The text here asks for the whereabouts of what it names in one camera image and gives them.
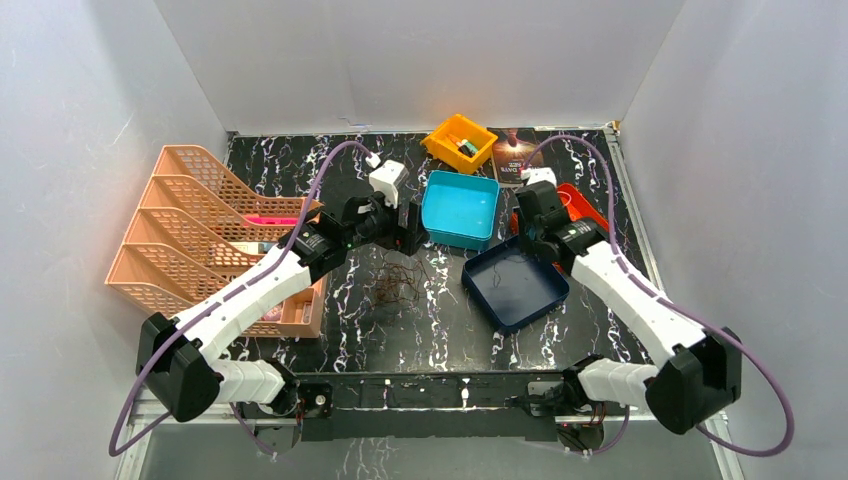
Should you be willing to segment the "orange square tray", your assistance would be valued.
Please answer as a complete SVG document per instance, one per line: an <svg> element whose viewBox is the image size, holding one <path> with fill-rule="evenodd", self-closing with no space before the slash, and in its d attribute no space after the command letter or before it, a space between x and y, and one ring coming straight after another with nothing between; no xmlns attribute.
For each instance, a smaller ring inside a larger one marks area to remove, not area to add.
<svg viewBox="0 0 848 480"><path fill-rule="evenodd" d="M549 262L557 267L560 273L569 276L574 261L579 256L588 254L588 249L598 243L609 240L608 222L571 184L556 187L559 198L571 218L571 222L563 231L564 249L560 262ZM518 207L513 209L511 227L518 237Z"/></svg>

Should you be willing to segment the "cyan square tray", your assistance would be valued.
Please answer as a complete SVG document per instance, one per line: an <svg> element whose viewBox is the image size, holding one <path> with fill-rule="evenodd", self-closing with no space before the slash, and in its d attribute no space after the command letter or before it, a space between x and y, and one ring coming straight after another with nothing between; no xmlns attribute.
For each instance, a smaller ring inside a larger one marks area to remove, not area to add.
<svg viewBox="0 0 848 480"><path fill-rule="evenodd" d="M472 251L488 248L499 184L487 177L432 171L422 201L422 222L435 244Z"/></svg>

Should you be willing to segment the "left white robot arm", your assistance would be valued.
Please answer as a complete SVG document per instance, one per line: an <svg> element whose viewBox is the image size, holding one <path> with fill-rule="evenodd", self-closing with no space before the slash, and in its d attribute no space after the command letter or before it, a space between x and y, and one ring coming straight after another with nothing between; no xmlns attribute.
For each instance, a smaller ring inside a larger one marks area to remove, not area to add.
<svg viewBox="0 0 848 480"><path fill-rule="evenodd" d="M157 312L143 323L137 382L178 422L214 404L243 402L288 416L300 402L297 377L275 360L225 361L223 351L273 307L342 266L350 251L376 244L413 256L428 239L421 204L410 202L401 221L398 207L381 192L350 198L341 217L321 208L304 211L230 284L172 318Z"/></svg>

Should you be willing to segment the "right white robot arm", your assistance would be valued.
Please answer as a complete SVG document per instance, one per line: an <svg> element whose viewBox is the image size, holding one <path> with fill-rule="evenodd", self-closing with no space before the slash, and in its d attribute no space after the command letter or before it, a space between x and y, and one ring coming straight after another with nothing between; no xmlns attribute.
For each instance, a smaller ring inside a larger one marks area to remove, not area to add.
<svg viewBox="0 0 848 480"><path fill-rule="evenodd" d="M648 364L591 357L564 374L563 399L577 414L601 401L649 410L669 431L684 434L737 401L742 355L727 328L712 333L665 306L593 218L571 219L548 181L517 191L519 247L561 267L586 287L639 339Z"/></svg>

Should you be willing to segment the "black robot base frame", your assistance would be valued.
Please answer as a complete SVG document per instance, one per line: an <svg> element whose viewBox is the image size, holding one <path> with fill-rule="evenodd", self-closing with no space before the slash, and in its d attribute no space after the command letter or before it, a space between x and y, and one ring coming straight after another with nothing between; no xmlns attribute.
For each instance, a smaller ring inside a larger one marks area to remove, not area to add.
<svg viewBox="0 0 848 480"><path fill-rule="evenodd" d="M518 438L599 448L625 407L578 396L569 371L301 373L284 407L241 403L270 446L354 438Z"/></svg>

